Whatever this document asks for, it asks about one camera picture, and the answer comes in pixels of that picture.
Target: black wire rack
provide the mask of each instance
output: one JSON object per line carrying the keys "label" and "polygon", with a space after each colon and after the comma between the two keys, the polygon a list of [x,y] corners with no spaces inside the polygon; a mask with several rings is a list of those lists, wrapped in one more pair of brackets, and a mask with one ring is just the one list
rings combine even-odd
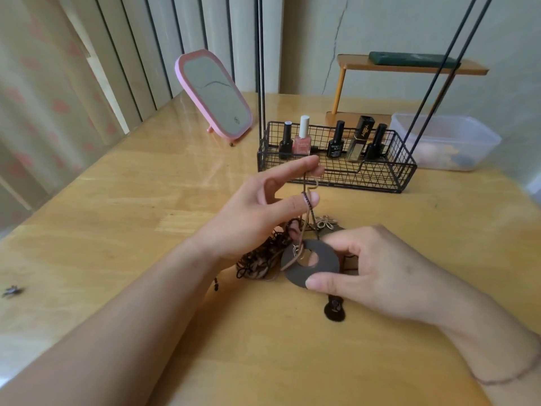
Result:
{"label": "black wire rack", "polygon": [[[442,69],[449,58],[449,55],[456,44],[462,29],[470,16],[473,6],[477,0],[471,0],[460,25],[458,26],[456,33],[451,40],[450,45],[444,55],[442,63],[434,78],[430,83],[430,86],[419,106],[415,117],[406,133],[406,136],[402,140],[401,137],[393,130],[387,130],[383,137],[382,144],[384,145],[382,155],[377,160],[363,160],[363,154],[366,155],[366,147],[372,142],[374,136],[374,130],[372,130],[367,143],[361,152],[361,161],[350,162],[345,159],[346,151],[342,152],[342,156],[338,158],[329,158],[326,156],[326,150],[328,141],[332,139],[334,134],[334,127],[325,127],[322,125],[309,125],[308,134],[312,138],[312,154],[320,155],[320,164],[325,167],[325,173],[321,180],[320,185],[334,186],[342,188],[354,188],[354,189],[369,189],[373,191],[385,191],[401,193],[409,183],[413,173],[416,171],[416,163],[413,160],[413,151],[415,150],[421,136],[423,135],[430,119],[434,112],[442,102],[451,81],[453,80],[460,62],[470,45],[470,42],[477,32],[479,24],[483,20],[487,9],[489,8],[492,0],[486,0],[477,19],[465,40],[460,53],[456,59],[452,70],[447,76],[438,97],[436,98],[432,108],[426,117],[423,126],[421,127],[415,143],[411,150],[408,150],[405,146],[405,142],[409,137],[413,127],[419,118],[419,115],[430,95],[436,80],[442,73]],[[263,2],[262,0],[254,0],[255,7],[255,78],[256,78],[256,91],[258,93],[258,121],[259,121],[259,149],[258,149],[258,170],[266,170],[279,165],[284,162],[288,162],[292,159],[299,158],[305,155],[299,154],[284,154],[278,150],[279,143],[283,134],[283,123],[271,121],[267,124],[265,116],[265,66],[263,63]],[[299,130],[299,124],[292,124],[291,138],[294,139]],[[353,136],[353,128],[345,128],[344,136]],[[344,139],[344,149],[348,148],[350,138]],[[301,179],[296,179],[291,182],[302,182]]]}
{"label": "black wire rack", "polygon": [[[283,122],[271,121],[267,124],[263,139],[258,151],[258,170],[275,167],[281,163],[300,158],[306,155],[281,153],[279,143],[283,135]],[[299,124],[292,123],[291,138],[294,140],[299,131]],[[344,128],[343,135],[353,136],[354,128]],[[361,159],[366,154],[368,144],[374,138],[375,130],[370,133],[367,143],[361,150]],[[325,167],[325,173],[319,180],[319,184],[329,187],[368,189],[384,192],[402,192],[417,165],[409,151],[402,142],[400,136],[393,130],[387,130],[382,139],[382,155],[373,161],[361,160],[350,162],[346,160],[346,149],[351,138],[344,139],[342,156],[336,158],[327,157],[327,145],[334,135],[334,127],[323,125],[309,125],[308,134],[312,138],[311,154],[319,155],[320,164]],[[314,183],[307,177],[307,182]],[[302,179],[291,182],[302,183]]]}

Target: black metal basket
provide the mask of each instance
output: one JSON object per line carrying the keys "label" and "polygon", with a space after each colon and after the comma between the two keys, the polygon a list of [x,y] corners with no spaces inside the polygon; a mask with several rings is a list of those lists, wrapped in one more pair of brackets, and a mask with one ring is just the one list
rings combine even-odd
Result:
{"label": "black metal basket", "polygon": [[[275,167],[281,163],[288,162],[305,155],[280,153],[278,146],[282,140],[283,122],[271,121],[263,133],[259,143],[258,171]],[[295,139],[299,131],[299,124],[291,125],[291,138]],[[312,138],[311,154],[320,156],[320,164],[325,167],[325,173],[319,184],[328,187],[368,189],[371,191],[383,191],[401,193],[407,186],[417,165],[410,155],[402,139],[393,130],[387,130],[383,136],[384,145],[382,156],[373,161],[363,160],[350,162],[346,160],[346,149],[353,137],[354,128],[344,128],[344,150],[342,156],[329,158],[326,155],[328,142],[334,135],[334,127],[322,125],[309,125],[308,134]],[[367,143],[361,151],[361,159],[366,153],[368,144],[374,138],[374,129],[371,131]],[[313,179],[307,177],[308,182],[314,183]],[[291,182],[302,183],[301,179]]]}

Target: fingernail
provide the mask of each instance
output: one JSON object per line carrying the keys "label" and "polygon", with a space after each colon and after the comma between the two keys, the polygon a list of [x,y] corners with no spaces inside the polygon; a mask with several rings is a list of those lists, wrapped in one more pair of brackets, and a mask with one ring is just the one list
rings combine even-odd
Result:
{"label": "fingernail", "polygon": [[310,192],[310,202],[317,204],[319,202],[319,194],[317,192]]}
{"label": "fingernail", "polygon": [[321,282],[315,275],[310,276],[306,280],[305,285],[312,291],[319,291],[321,289]]}

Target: bracelet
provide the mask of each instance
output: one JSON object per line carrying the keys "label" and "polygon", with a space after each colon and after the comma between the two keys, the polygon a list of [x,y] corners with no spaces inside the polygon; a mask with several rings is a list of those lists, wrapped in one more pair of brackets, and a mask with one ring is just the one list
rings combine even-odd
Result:
{"label": "bracelet", "polygon": [[533,360],[530,362],[530,364],[527,366],[527,368],[525,368],[524,370],[522,370],[521,372],[518,372],[516,375],[512,376],[512,377],[508,377],[507,379],[500,379],[500,380],[495,380],[495,381],[484,381],[482,379],[479,379],[477,376],[475,376],[473,374],[473,372],[470,372],[472,377],[477,381],[479,382],[479,384],[483,385],[483,386],[500,386],[500,385],[506,385],[506,384],[509,384],[509,383],[512,383],[512,382],[516,382],[520,379],[522,379],[524,376],[526,376],[527,374],[529,374],[531,371],[533,371],[535,368],[537,368],[537,366],[539,366],[539,364],[541,363],[541,336],[536,334],[537,336],[537,341],[538,341],[538,346],[537,346],[537,354],[535,355],[535,357],[533,358]]}

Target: pink mirror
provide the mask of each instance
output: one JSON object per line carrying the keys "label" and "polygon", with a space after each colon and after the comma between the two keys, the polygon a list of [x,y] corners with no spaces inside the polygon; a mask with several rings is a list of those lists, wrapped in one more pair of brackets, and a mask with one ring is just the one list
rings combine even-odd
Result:
{"label": "pink mirror", "polygon": [[252,126],[252,112],[221,61],[208,50],[183,54],[176,75],[217,134],[233,141]]}

